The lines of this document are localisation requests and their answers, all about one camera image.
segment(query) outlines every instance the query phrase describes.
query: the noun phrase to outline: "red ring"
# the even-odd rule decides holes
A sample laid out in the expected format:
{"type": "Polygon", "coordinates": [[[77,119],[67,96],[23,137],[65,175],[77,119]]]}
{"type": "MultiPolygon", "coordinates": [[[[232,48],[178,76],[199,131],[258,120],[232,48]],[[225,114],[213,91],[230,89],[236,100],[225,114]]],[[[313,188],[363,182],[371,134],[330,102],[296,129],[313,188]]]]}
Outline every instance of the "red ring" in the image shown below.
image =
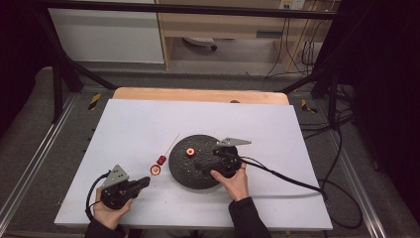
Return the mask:
{"type": "Polygon", "coordinates": [[[151,167],[151,174],[152,174],[152,176],[158,176],[160,174],[160,166],[153,165],[151,167]]]}
{"type": "Polygon", "coordinates": [[[186,156],[187,156],[188,158],[192,158],[192,157],[194,156],[194,154],[195,154],[195,150],[194,150],[194,149],[192,149],[192,148],[188,148],[188,149],[186,150],[186,156]]]}

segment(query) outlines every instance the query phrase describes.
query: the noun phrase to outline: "floor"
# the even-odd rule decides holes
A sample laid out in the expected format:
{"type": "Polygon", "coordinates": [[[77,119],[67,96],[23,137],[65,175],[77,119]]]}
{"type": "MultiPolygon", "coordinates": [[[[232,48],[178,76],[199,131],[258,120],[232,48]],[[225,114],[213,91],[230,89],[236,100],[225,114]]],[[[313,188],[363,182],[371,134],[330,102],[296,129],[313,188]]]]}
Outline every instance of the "floor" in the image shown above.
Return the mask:
{"type": "MultiPolygon", "coordinates": [[[[272,91],[281,89],[298,80],[302,73],[279,74],[265,77],[273,68],[276,53],[269,41],[217,40],[218,50],[190,46],[182,39],[175,42],[172,67],[169,70],[140,68],[132,71],[99,71],[98,74],[109,81],[124,86],[206,88],[272,91]]],[[[303,71],[305,65],[297,62],[303,71]]],[[[284,73],[280,64],[270,73],[284,73]]],[[[14,184],[32,163],[33,155],[52,127],[53,94],[52,74],[41,71],[37,76],[37,86],[23,111],[18,115],[9,131],[0,140],[0,204],[10,199],[14,184]]],[[[82,93],[65,93],[66,98],[74,98],[74,106],[68,114],[59,134],[44,155],[43,163],[34,166],[34,175],[29,178],[27,190],[23,191],[19,206],[12,210],[5,237],[81,237],[84,229],[69,229],[53,224],[59,210],[59,202],[65,197],[78,165],[88,147],[89,138],[106,105],[112,91],[104,90],[83,78],[86,87],[82,93]],[[97,92],[102,93],[95,110],[87,110],[90,100],[97,92]]],[[[309,91],[313,85],[307,84],[288,95],[302,128],[303,124],[324,123],[322,108],[324,100],[312,100],[309,91]],[[302,99],[307,108],[302,109],[302,99]]],[[[346,108],[339,104],[339,109],[346,108]]],[[[303,132],[307,136],[312,132],[303,132]]],[[[345,155],[363,183],[367,196],[382,225],[385,237],[420,237],[419,225],[412,218],[405,204],[399,198],[386,174],[376,172],[369,155],[369,149],[362,137],[358,124],[348,123],[342,127],[345,155]]],[[[334,145],[335,132],[322,133],[305,140],[317,178],[323,178],[330,169],[337,154],[334,145]]],[[[345,191],[352,188],[346,177],[343,163],[338,163],[331,179],[345,191]]],[[[339,190],[326,186],[331,207],[329,212],[346,224],[355,224],[358,213],[352,202],[339,190]]],[[[363,223],[357,229],[345,229],[334,224],[329,237],[374,237],[363,223]]],[[[292,231],[273,232],[273,237],[324,237],[322,232],[292,231]]]]}

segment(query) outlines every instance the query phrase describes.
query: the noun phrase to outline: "white cabinet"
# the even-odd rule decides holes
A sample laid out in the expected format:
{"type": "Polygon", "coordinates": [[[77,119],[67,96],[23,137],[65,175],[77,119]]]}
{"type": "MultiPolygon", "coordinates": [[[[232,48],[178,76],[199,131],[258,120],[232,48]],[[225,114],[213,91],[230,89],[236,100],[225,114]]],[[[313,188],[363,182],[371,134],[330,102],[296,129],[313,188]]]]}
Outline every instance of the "white cabinet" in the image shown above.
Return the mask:
{"type": "Polygon", "coordinates": [[[156,13],[67,9],[50,13],[61,45],[73,60],[163,63],[156,13]]]}

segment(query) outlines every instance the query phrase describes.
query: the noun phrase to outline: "black metal pole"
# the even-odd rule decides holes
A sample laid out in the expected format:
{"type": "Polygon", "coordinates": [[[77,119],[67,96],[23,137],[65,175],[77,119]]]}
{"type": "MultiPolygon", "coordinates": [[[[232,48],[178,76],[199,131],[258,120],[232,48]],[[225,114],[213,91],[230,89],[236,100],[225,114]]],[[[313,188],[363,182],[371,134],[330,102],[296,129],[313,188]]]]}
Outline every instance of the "black metal pole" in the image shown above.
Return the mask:
{"type": "Polygon", "coordinates": [[[348,13],[314,12],[264,8],[238,8],[216,6],[193,6],[175,4],[115,3],[68,0],[39,0],[46,8],[77,9],[119,12],[182,13],[201,15],[227,15],[269,18],[336,20],[355,17],[348,13]]]}

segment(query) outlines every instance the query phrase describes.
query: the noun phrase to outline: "gray carpet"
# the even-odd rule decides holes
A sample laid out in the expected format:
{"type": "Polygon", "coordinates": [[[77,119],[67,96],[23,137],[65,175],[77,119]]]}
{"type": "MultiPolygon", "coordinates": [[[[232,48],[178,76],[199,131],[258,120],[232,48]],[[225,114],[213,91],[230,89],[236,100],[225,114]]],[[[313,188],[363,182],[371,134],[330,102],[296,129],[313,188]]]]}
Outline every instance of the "gray carpet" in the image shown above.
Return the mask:
{"type": "MultiPolygon", "coordinates": [[[[296,80],[295,77],[274,77],[263,79],[258,76],[195,75],[168,73],[102,73],[104,78],[122,86],[205,88],[272,91],[281,89],[296,80]]],[[[88,88],[95,84],[84,80],[88,88]]],[[[42,71],[37,77],[37,87],[31,99],[15,120],[9,131],[0,141],[0,173],[2,187],[0,202],[3,203],[20,174],[37,149],[53,118],[51,74],[42,71]]],[[[310,90],[308,84],[299,92],[290,94],[290,103],[295,106],[300,123],[321,123],[319,113],[302,111],[301,97],[314,102],[304,92],[310,90]]],[[[58,202],[65,194],[83,158],[83,150],[89,144],[106,101],[112,91],[102,94],[94,111],[87,110],[94,92],[82,92],[72,109],[69,118],[56,138],[41,169],[35,177],[24,200],[13,217],[8,231],[30,231],[51,233],[81,234],[84,229],[69,229],[53,224],[59,210],[58,202]]],[[[348,124],[342,128],[345,148],[361,177],[375,211],[389,237],[420,237],[420,228],[401,201],[387,175],[378,173],[372,163],[366,144],[361,138],[357,125],[348,124]]],[[[323,178],[336,155],[330,136],[326,133],[306,140],[307,149],[318,178],[323,178]]],[[[331,175],[331,180],[350,191],[340,165],[331,175]]],[[[339,191],[326,187],[332,206],[330,214],[346,224],[357,221],[357,211],[349,200],[339,191]]],[[[295,237],[323,237],[321,232],[292,232],[295,237]]],[[[368,237],[365,225],[348,230],[334,224],[330,237],[368,237]]]]}

